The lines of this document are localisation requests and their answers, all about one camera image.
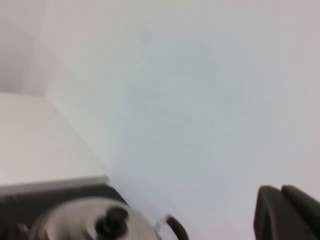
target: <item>white cabinet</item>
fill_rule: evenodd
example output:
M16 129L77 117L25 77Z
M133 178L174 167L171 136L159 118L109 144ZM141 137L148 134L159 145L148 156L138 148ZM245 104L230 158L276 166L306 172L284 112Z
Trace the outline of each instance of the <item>white cabinet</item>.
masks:
M93 151L45 98L0 94L0 194L105 183Z

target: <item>black handle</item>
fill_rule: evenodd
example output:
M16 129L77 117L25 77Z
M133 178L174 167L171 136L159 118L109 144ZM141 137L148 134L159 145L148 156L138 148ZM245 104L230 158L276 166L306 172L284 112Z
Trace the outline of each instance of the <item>black handle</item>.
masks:
M189 240L187 231L177 219L169 215L165 221L170 226L178 240Z

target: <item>white wall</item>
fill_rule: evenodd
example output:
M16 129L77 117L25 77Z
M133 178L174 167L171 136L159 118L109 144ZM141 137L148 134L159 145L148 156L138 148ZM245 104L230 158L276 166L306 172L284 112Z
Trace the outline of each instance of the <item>white wall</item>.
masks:
M151 221L170 212L191 239L253 239L260 185L320 199L319 10L50 1L28 76L46 79L41 89Z

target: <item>black knob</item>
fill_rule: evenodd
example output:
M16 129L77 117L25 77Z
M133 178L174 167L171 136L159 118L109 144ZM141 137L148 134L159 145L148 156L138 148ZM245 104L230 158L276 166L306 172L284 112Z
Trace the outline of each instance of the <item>black knob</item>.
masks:
M113 225L117 223L125 222L128 218L128 211L121 207L113 207L106 211L107 223Z
M96 222L95 230L98 239L116 240L125 235L128 231L126 220L127 210L121 207L113 207L106 211L106 216Z

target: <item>black plastic object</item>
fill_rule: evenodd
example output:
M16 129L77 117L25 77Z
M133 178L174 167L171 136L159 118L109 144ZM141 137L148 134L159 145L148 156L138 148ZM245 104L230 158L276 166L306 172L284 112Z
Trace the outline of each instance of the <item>black plastic object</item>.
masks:
M316 240L311 228L278 189L261 186L254 217L256 240Z
M106 217L99 219L95 225L98 239L116 240L128 231L126 220L127 210L121 207L113 207L106 212Z
M169 215L165 221L170 226L178 240L189 240L187 231L177 219Z
M281 191L314 235L320 239L320 203L295 186L282 186Z

